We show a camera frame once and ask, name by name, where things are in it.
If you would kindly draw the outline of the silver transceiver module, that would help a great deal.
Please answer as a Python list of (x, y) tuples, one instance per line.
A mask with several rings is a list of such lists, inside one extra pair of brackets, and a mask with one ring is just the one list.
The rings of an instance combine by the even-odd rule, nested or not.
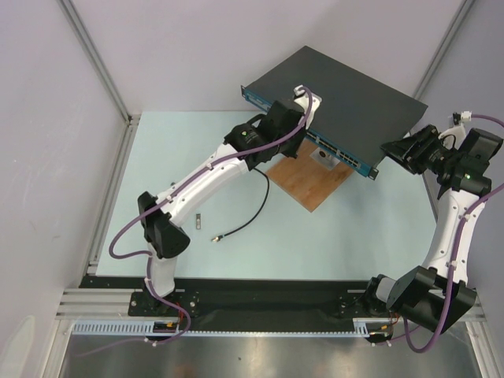
[(195, 215), (195, 227), (197, 230), (202, 229), (202, 215), (200, 213), (196, 213)]

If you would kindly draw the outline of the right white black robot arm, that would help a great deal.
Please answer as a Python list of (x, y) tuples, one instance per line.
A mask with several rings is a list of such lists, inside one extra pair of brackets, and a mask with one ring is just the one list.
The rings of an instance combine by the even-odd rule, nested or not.
[(384, 153), (404, 169), (430, 171), (440, 185), (438, 218), (424, 262), (397, 280), (373, 277), (362, 297), (363, 309), (378, 317), (397, 313), (432, 332), (444, 333), (476, 302), (468, 288), (467, 261), (474, 228), (491, 193), (484, 173), (503, 140), (473, 128), (459, 147), (444, 144), (449, 132), (433, 125), (382, 145)]

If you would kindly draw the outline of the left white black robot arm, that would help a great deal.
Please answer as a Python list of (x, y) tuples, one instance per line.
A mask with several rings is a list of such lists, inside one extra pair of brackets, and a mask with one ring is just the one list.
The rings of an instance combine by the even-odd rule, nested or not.
[(176, 260), (191, 240), (183, 223), (224, 185), (277, 154), (294, 158), (313, 121), (320, 100), (303, 95), (276, 101), (265, 114), (235, 126), (197, 169), (166, 191), (138, 198), (144, 238), (153, 256), (147, 274), (146, 306), (157, 315), (173, 306)]

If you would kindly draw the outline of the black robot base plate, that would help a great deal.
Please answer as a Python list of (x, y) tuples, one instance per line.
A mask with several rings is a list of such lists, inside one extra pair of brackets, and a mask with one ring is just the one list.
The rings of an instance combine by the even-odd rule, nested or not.
[(391, 332), (398, 323), (381, 302), (366, 293), (363, 280), (237, 280), (177, 278), (166, 296), (153, 298), (140, 278), (85, 276), (85, 289), (132, 289), (127, 313), (154, 320), (154, 333), (193, 332), (322, 333), (350, 332), (354, 320)]

